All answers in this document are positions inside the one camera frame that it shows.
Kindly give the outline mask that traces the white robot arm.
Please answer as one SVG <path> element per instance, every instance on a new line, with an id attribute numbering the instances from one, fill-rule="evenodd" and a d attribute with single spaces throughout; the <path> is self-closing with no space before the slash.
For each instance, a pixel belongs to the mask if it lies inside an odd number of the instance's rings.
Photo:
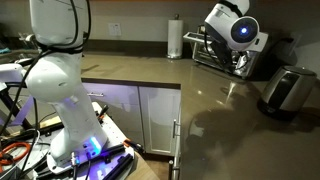
<path id="1" fill-rule="evenodd" d="M 80 77 L 87 0 L 29 0 L 31 26 L 40 46 L 39 60 L 26 76 L 30 94 L 53 106 L 63 129 L 51 141 L 48 161 L 66 166 L 75 154 L 102 153 L 107 134 L 99 124 Z M 259 34 L 257 20 L 247 15 L 250 0 L 220 0 L 205 19 L 208 44 L 223 68 L 231 70 L 231 53 L 248 51 Z"/>

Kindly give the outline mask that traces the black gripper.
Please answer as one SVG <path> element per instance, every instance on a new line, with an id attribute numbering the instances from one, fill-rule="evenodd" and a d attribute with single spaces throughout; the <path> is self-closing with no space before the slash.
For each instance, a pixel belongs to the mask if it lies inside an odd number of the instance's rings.
<path id="1" fill-rule="evenodd" d="M 226 73 L 233 74 L 236 68 L 232 65 L 232 50 L 224 43 L 213 41 L 210 44 L 217 59 Z"/>

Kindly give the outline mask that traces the white robot base cart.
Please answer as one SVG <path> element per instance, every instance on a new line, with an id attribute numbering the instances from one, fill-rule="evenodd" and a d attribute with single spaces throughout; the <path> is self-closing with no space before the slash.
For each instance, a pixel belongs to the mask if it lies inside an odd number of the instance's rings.
<path id="1" fill-rule="evenodd" d="M 2 83 L 22 82 L 23 78 L 30 95 L 52 105 L 64 126 L 50 144 L 50 171 L 61 174 L 70 170 L 71 155 L 78 164 L 100 157 L 108 137 L 82 85 L 80 67 L 39 62 L 27 72 L 20 64 L 0 66 Z"/>

